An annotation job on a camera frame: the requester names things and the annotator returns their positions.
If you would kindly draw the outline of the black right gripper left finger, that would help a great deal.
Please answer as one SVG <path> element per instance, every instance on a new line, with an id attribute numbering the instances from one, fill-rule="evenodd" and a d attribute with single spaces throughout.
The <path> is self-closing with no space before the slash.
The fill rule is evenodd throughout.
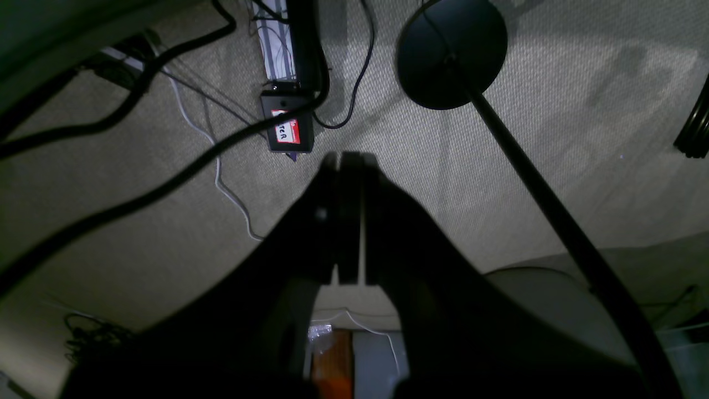
<path id="1" fill-rule="evenodd" d="M 333 262 L 334 152 L 263 242 L 197 300 L 128 344 L 77 366 L 63 398 L 318 398 L 304 379 L 314 301 Z"/>

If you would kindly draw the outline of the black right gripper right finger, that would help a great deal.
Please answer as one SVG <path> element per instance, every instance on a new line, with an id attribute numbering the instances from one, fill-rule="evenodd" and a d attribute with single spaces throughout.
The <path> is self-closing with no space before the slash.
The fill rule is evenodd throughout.
<path id="1" fill-rule="evenodd" d="M 410 376 L 396 398 L 651 398 L 635 366 L 553 328 L 476 271 L 377 159 L 344 152 L 367 283 L 397 310 Z"/>

